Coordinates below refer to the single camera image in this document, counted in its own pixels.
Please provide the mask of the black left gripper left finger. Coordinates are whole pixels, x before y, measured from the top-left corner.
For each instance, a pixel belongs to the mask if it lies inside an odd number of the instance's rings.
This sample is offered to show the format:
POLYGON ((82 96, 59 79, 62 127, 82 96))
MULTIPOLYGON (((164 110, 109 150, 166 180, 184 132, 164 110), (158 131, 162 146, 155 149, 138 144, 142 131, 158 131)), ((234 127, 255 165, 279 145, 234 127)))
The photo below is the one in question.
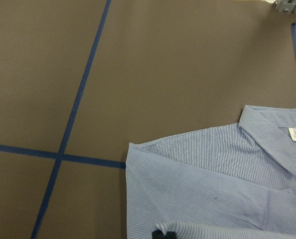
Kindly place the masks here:
POLYGON ((160 230, 153 231, 151 234, 152 239, 164 239, 164 234, 160 230))

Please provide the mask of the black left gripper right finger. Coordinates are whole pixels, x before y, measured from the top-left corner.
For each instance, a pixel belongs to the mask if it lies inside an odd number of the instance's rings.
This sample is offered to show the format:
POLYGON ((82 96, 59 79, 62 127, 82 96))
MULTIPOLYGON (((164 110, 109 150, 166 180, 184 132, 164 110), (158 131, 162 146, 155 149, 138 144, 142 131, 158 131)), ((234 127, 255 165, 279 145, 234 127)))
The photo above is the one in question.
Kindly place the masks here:
POLYGON ((176 232, 168 231, 165 235, 165 239, 177 239, 176 232))

